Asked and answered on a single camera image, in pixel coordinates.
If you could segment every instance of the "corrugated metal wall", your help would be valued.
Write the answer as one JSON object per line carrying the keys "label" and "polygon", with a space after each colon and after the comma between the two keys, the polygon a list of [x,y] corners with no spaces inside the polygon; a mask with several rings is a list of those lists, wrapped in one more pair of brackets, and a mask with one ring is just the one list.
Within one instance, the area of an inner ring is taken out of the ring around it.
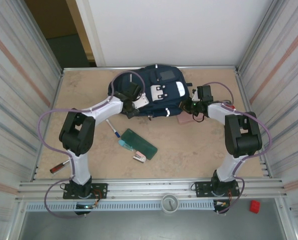
{"label": "corrugated metal wall", "polygon": [[40,147],[37,120],[50,108],[60,77],[22,2],[0,0],[0,239],[20,181],[31,178]]}
{"label": "corrugated metal wall", "polygon": [[285,0],[265,29],[239,70],[252,110],[273,136],[267,161],[298,222],[298,0]]}

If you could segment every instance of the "navy backpack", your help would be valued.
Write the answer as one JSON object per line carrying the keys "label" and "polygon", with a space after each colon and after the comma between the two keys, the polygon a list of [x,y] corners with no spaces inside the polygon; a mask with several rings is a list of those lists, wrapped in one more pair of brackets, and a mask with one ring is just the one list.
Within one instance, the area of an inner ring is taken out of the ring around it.
{"label": "navy backpack", "polygon": [[[146,97],[150,101],[149,104],[139,108],[138,116],[169,117],[182,112],[179,105],[189,98],[188,86],[192,84],[185,82],[178,68],[156,64],[133,71],[143,78]],[[130,82],[142,87],[142,82],[135,74],[126,73],[115,80],[114,90],[120,93],[126,91]]]}

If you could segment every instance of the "red block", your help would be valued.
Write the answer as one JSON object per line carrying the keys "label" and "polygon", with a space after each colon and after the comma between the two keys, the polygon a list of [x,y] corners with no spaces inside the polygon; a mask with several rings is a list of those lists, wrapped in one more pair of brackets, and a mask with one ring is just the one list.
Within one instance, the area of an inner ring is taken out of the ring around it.
{"label": "red block", "polygon": [[260,210],[260,203],[256,200],[252,200],[250,204],[250,212],[257,214]]}

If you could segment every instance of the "perforated metal strip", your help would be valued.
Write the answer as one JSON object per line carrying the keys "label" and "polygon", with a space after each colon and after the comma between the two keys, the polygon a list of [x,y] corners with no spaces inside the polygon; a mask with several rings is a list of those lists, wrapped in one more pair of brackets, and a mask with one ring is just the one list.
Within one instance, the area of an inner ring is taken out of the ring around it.
{"label": "perforated metal strip", "polygon": [[[54,212],[79,212],[77,202],[50,202],[48,207]],[[95,209],[90,211],[158,211],[161,201],[100,201]],[[214,210],[213,200],[181,200],[179,210]],[[31,202],[27,205],[27,212],[46,212],[43,202]]]}

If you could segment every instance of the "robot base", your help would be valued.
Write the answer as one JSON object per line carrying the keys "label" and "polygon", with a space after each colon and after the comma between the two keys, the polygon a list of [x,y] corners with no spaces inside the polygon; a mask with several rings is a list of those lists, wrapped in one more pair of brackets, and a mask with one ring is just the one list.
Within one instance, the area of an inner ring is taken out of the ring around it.
{"label": "robot base", "polygon": [[84,185],[79,185],[74,181],[65,184],[63,199],[98,199],[99,190],[101,192],[101,199],[107,198],[108,184],[107,183],[92,183],[90,178]]}
{"label": "robot base", "polygon": [[229,193],[232,197],[237,197],[240,194],[236,180],[222,182],[219,180],[216,171],[214,171],[211,181],[197,181],[194,185],[198,198],[229,197]]}

